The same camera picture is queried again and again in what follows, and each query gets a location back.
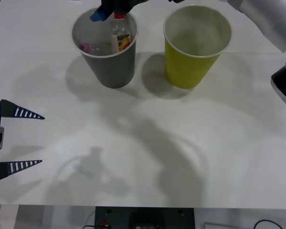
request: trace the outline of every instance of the yellow paper cup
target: yellow paper cup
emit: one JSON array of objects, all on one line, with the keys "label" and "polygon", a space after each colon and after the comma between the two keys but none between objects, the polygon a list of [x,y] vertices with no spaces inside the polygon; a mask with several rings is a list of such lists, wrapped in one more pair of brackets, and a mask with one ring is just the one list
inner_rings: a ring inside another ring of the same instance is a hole
[{"label": "yellow paper cup", "polygon": [[163,31],[166,75],[180,88],[197,86],[232,36],[230,23],[220,12],[200,5],[173,12]]}]

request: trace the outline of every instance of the plastic bottle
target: plastic bottle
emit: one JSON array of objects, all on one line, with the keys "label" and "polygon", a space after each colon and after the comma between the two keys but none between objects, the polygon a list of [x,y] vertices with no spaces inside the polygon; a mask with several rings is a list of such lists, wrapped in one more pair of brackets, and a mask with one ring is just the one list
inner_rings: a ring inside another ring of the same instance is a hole
[{"label": "plastic bottle", "polygon": [[115,13],[112,26],[112,52],[118,53],[126,49],[131,42],[130,28],[125,17]]}]

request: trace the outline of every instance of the floor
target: floor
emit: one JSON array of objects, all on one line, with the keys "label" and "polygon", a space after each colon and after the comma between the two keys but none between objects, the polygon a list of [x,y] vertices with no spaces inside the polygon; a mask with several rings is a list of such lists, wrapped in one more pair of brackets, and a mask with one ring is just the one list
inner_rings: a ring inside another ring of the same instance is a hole
[{"label": "floor", "polygon": [[[0,229],[81,229],[94,224],[95,207],[7,205],[0,209]],[[196,229],[253,229],[261,219],[286,229],[286,210],[196,208]],[[256,229],[278,229],[263,222]]]}]

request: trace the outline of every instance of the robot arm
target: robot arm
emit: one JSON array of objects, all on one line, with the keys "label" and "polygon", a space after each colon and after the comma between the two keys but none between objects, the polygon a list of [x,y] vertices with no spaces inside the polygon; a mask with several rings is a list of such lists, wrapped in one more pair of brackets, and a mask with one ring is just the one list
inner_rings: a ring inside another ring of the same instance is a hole
[{"label": "robot arm", "polygon": [[[102,0],[91,16],[92,21],[104,21],[113,12],[128,13],[135,5],[148,0]],[[281,52],[286,52],[286,0],[223,0],[245,14],[262,34]],[[272,75],[271,85],[286,103],[286,64]]]}]

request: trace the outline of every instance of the cup rim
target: cup rim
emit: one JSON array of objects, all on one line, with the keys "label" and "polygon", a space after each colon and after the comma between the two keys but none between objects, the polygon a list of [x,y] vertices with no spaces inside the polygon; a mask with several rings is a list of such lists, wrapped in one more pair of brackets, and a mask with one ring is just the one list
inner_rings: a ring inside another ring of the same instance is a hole
[{"label": "cup rim", "polygon": [[[231,37],[230,37],[230,41],[229,43],[225,46],[225,48],[223,48],[221,51],[215,53],[215,54],[212,54],[212,55],[208,55],[208,56],[195,56],[195,55],[191,55],[191,54],[188,54],[186,52],[183,52],[179,49],[177,49],[172,43],[171,41],[167,38],[167,35],[166,35],[166,31],[165,31],[165,26],[166,26],[166,23],[168,21],[168,19],[178,10],[180,9],[183,9],[183,8],[186,8],[186,7],[204,7],[204,8],[208,8],[209,10],[213,10],[213,11],[216,11],[217,13],[219,13],[221,16],[223,16],[223,18],[225,18],[225,20],[228,22],[228,25],[230,26],[230,30],[231,30]],[[172,46],[173,49],[175,49],[177,52],[183,54],[183,55],[186,55],[186,56],[189,56],[189,57],[194,57],[194,58],[200,58],[200,59],[206,59],[206,58],[210,58],[210,57],[215,57],[215,56],[218,56],[220,55],[221,53],[223,53],[227,48],[228,46],[230,45],[231,43],[231,40],[232,40],[232,35],[233,35],[233,30],[232,30],[232,26],[231,26],[231,23],[229,22],[229,20],[218,10],[214,9],[214,8],[211,8],[211,7],[208,7],[208,6],[205,6],[205,5],[198,5],[198,4],[191,4],[191,5],[187,5],[187,6],[183,6],[183,7],[180,7],[176,10],[174,10],[173,12],[171,12],[166,18],[165,18],[165,21],[164,21],[164,24],[163,24],[163,33],[164,33],[164,37],[165,37],[165,40]]]},{"label": "cup rim", "polygon": [[93,57],[93,58],[98,58],[98,59],[106,59],[106,58],[111,58],[111,57],[114,57],[114,56],[118,56],[118,55],[121,55],[122,53],[126,52],[127,50],[129,50],[129,49],[133,46],[133,44],[136,42],[137,37],[138,37],[138,33],[139,33],[138,21],[137,21],[137,19],[134,17],[134,15],[133,15],[132,13],[130,13],[130,12],[127,13],[127,14],[130,14],[130,15],[132,16],[132,18],[134,19],[134,22],[135,22],[135,24],[136,24],[136,26],[137,26],[137,33],[136,33],[136,35],[135,35],[133,41],[131,42],[131,44],[130,44],[126,49],[124,49],[124,50],[122,50],[122,51],[120,51],[120,52],[118,52],[118,53],[111,54],[111,55],[107,55],[107,56],[96,56],[96,55],[87,54],[87,53],[83,52],[79,47],[77,47],[77,45],[76,45],[75,42],[74,42],[73,35],[72,35],[72,32],[73,32],[73,28],[74,28],[74,26],[75,26],[75,23],[77,22],[77,20],[78,20],[82,15],[84,15],[86,12],[91,11],[91,10],[93,10],[93,9],[97,9],[97,8],[96,8],[96,7],[93,7],[93,8],[91,8],[91,9],[89,9],[89,10],[86,10],[86,11],[83,12],[82,14],[80,14],[80,15],[76,18],[76,20],[74,21],[73,25],[71,26],[71,40],[72,40],[72,44],[75,46],[75,48],[76,48],[81,54],[83,54],[83,55],[85,55],[85,56]]}]

